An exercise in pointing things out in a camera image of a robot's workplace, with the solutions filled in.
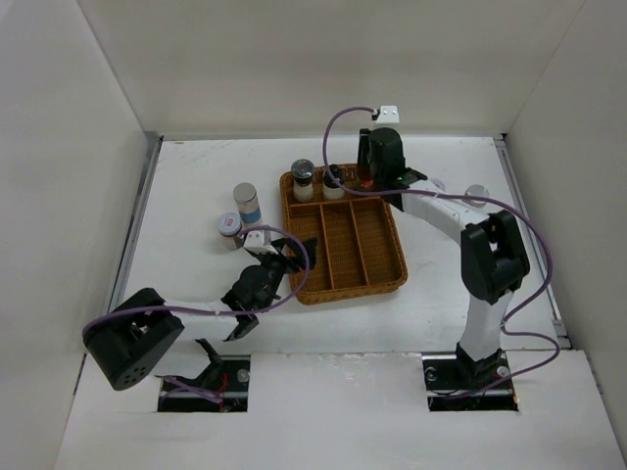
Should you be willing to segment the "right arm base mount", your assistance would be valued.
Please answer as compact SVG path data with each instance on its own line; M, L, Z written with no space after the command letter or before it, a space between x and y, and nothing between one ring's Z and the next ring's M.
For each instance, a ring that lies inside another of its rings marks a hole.
M471 371L452 354L422 357L427 406L433 412L517 411L512 381L494 386L510 373L504 352Z

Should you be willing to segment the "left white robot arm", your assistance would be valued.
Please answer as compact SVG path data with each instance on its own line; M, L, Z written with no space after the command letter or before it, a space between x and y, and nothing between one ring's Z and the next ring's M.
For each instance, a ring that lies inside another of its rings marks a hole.
M276 240L266 237L273 229L263 226L240 237L243 249L257 262L245 267L227 293L206 306L169 305L153 288L143 288L118 308L82 329L82 342L109 384L124 391L151 372L184 330L180 313L234 317L237 325L227 339L246 336L258 316L288 302L277 295L287 274L308 278L316 264L317 239L305 241L276 230Z

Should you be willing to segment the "tall blue-label shaker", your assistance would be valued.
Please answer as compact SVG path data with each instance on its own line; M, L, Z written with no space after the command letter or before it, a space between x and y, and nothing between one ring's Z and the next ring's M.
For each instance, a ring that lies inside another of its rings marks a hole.
M468 197L473 196L480 198L489 198L490 192L485 186L481 184L472 184L468 186L465 190L465 195Z
M262 212L255 186L248 182L239 183L233 188L232 194L242 222L247 225L260 223Z

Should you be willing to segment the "black-top salt grinder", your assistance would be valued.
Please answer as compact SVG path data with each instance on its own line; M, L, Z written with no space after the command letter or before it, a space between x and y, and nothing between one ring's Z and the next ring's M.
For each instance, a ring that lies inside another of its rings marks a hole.
M342 200L345 196L345 176L337 164L331 164L322 176L322 195L325 201Z

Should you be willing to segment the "red sauce bottle yellow cap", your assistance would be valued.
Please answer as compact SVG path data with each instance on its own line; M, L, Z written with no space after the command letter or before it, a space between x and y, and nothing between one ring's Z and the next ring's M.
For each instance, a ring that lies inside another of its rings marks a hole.
M359 166L356 170L356 176L356 190L359 190L361 192L372 192L375 190L373 177L367 168Z

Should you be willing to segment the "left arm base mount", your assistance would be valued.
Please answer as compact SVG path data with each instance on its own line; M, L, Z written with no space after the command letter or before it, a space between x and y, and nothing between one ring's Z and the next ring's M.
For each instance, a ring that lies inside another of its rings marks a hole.
M195 342L208 365L193 378L173 376L162 382L158 412L236 413L248 410L251 380L249 355L221 355L206 339Z

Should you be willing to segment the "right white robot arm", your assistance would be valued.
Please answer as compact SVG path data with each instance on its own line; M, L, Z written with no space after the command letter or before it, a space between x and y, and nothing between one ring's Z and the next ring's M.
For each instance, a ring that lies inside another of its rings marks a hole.
M360 131L358 167L388 203L458 244L469 308L454 372L462 385L479 386L497 368L501 324L530 270L514 214L488 213L442 192L426 175L406 166L401 135L390 127Z

